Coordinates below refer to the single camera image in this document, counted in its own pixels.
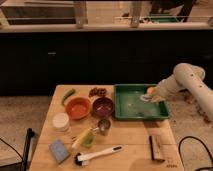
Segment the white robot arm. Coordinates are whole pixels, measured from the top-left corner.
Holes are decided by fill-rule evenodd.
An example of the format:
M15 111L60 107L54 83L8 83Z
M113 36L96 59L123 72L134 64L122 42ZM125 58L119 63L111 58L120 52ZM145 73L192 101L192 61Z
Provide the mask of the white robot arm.
M156 86L152 101L159 101L187 89L199 104L202 111L213 122L213 89L204 82L205 70L189 63L179 63L173 74L161 80Z

